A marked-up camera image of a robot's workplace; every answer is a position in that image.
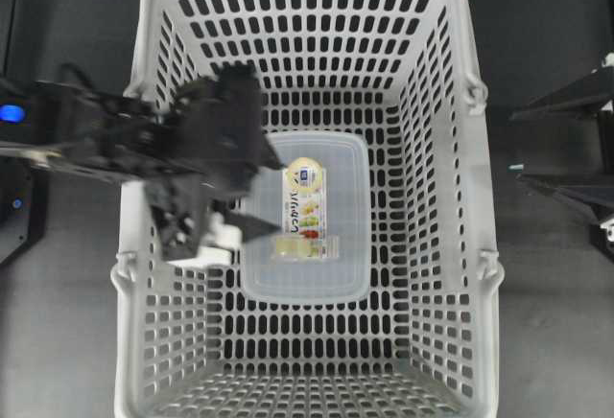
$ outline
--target black bracket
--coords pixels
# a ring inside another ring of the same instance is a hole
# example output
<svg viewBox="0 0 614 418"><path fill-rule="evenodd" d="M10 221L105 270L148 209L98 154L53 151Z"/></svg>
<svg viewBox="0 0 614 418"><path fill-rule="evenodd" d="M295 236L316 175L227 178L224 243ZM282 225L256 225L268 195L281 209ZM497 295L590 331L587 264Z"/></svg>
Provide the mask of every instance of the black bracket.
<svg viewBox="0 0 614 418"><path fill-rule="evenodd" d="M29 241L34 179L23 161L0 157L0 266Z"/></svg>
<svg viewBox="0 0 614 418"><path fill-rule="evenodd" d="M614 67L604 66L519 108L512 121L594 120L602 153L602 174L520 174L536 192L582 213L593 246L614 260Z"/></svg>

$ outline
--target white plastic basket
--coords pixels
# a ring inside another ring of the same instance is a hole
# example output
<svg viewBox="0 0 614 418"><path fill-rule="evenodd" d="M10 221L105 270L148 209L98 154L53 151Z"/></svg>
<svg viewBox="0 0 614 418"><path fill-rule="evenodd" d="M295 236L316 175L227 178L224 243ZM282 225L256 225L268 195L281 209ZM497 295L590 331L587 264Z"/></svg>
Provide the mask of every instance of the white plastic basket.
<svg viewBox="0 0 614 418"><path fill-rule="evenodd" d="M129 94L252 62L267 131L362 135L368 298L246 299L239 264L163 263L138 183L122 192L118 417L492 417L497 260L467 0L141 0Z"/></svg>

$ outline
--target gray surface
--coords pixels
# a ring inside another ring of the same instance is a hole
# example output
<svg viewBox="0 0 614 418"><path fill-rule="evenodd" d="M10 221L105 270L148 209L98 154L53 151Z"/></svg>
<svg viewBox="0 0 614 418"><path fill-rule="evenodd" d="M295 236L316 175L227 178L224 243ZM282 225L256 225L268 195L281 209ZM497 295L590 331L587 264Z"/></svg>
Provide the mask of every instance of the gray surface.
<svg viewBox="0 0 614 418"><path fill-rule="evenodd" d="M584 74L612 48L607 0L470 0L494 104ZM53 78L77 62L108 91L128 82L137 0L18 0L9 62ZM600 169L592 123L511 125L489 113L501 260L501 418L610 417L614 264L580 219L517 185L509 164ZM109 417L119 192L52 177L45 238L0 269L0 416Z"/></svg>

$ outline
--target black metal stand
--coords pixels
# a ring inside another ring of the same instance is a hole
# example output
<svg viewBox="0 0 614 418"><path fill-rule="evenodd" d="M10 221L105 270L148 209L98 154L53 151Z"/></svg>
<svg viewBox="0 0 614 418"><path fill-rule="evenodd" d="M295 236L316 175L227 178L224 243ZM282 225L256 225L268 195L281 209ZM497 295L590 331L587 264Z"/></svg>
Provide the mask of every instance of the black metal stand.
<svg viewBox="0 0 614 418"><path fill-rule="evenodd" d="M521 174L519 180L545 196L581 212L590 223L593 246L614 260L614 67L588 76L519 109L512 121L593 119L596 121L603 172L588 174Z"/></svg>

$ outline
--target blue led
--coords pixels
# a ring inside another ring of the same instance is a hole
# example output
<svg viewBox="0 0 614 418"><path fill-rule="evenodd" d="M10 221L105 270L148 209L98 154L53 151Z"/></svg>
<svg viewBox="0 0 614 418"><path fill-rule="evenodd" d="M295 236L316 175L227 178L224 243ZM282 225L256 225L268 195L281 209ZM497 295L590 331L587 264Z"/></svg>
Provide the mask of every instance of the blue led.
<svg viewBox="0 0 614 418"><path fill-rule="evenodd" d="M26 111L18 104L0 104L0 121L19 124L26 118Z"/></svg>

